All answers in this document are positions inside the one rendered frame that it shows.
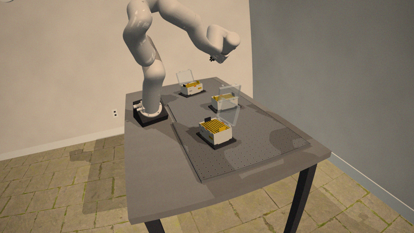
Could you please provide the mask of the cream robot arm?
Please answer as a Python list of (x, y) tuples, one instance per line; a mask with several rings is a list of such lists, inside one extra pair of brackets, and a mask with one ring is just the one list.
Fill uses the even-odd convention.
[[(240, 44), (240, 36), (219, 25), (209, 25), (207, 35), (201, 16), (178, 0), (131, 0), (127, 5), (129, 22), (123, 40), (144, 73), (142, 101), (133, 105), (145, 117), (156, 117), (162, 111), (162, 84), (166, 76), (161, 57), (151, 38), (146, 35), (152, 23), (152, 13), (188, 33), (193, 44), (209, 55), (227, 55)], [(209, 40), (209, 41), (208, 41)]]

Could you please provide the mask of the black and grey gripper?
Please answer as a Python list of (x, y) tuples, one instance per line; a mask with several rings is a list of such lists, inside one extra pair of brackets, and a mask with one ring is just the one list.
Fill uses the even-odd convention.
[(229, 54), (227, 54), (227, 55), (221, 55), (221, 54), (219, 54), (219, 55), (210, 55), (211, 57), (210, 57), (210, 61), (216, 61), (216, 62), (218, 62), (218, 63), (223, 63), (228, 57), (229, 57), (229, 55), (230, 55), (230, 53)]

